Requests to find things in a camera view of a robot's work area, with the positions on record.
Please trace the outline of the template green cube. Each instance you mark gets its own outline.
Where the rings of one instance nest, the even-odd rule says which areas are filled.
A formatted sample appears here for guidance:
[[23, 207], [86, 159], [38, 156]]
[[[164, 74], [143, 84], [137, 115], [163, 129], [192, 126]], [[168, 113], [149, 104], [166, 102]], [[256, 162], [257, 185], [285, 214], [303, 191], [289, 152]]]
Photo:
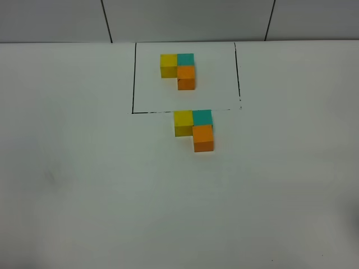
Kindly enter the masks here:
[[193, 53], [181, 53], [177, 54], [177, 66], [194, 66], [194, 54]]

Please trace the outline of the template orange cube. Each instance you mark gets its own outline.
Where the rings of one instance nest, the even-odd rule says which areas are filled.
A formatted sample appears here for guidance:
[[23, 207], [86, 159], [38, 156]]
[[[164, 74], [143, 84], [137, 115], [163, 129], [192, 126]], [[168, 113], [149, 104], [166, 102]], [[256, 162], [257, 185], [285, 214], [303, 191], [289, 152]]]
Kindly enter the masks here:
[[194, 90], [196, 87], [195, 66], [177, 67], [178, 90]]

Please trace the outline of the template yellow cube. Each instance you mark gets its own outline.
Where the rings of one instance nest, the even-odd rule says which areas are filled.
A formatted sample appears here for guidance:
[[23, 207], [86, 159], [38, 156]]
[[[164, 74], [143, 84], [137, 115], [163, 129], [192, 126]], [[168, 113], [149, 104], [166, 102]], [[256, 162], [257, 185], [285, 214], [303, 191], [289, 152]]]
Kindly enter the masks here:
[[161, 78], [177, 78], [177, 54], [160, 55]]

